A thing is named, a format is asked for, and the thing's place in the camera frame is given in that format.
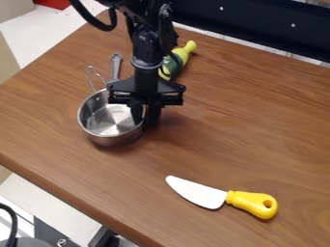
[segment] black cable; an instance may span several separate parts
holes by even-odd
[[[111,23],[105,24],[95,18],[89,11],[85,8],[85,6],[80,2],[80,0],[69,0],[70,3],[73,5],[73,7],[80,13],[80,15],[91,25],[95,26],[96,28],[105,31],[110,32],[117,26],[117,14],[116,14],[116,8],[111,7],[108,10],[109,18]]]
[[[6,247],[15,247],[16,246],[16,234],[17,234],[17,216],[16,213],[9,207],[3,204],[0,204],[0,209],[7,211],[12,217],[12,230],[8,238]]]

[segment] cheese knife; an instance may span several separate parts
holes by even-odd
[[[174,176],[167,183],[184,199],[208,209],[217,209],[225,202],[244,209],[261,219],[270,219],[278,211],[277,201],[270,195],[243,191],[223,191]]]

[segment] knife handle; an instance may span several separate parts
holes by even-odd
[[[270,219],[275,216],[278,204],[272,196],[262,193],[242,191],[228,191],[227,204],[251,212],[261,219]]]

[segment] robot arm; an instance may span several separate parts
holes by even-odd
[[[159,78],[163,58],[170,55],[177,64],[172,49],[179,35],[172,23],[168,0],[97,0],[109,7],[110,24],[93,17],[79,0],[69,0],[90,24],[102,31],[112,31],[117,25],[116,10],[126,18],[128,34],[133,43],[132,77],[108,85],[109,103],[126,104],[135,122],[142,118],[142,106],[147,106],[146,125],[156,125],[161,109],[167,105],[182,105],[185,86]]]

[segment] stainless steel pot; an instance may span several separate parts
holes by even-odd
[[[123,104],[109,104],[108,91],[96,91],[90,71],[106,86],[103,77],[93,67],[87,67],[91,88],[95,91],[78,109],[77,119],[88,138],[103,147],[116,147],[130,143],[143,134],[143,122],[135,123],[130,108]]]

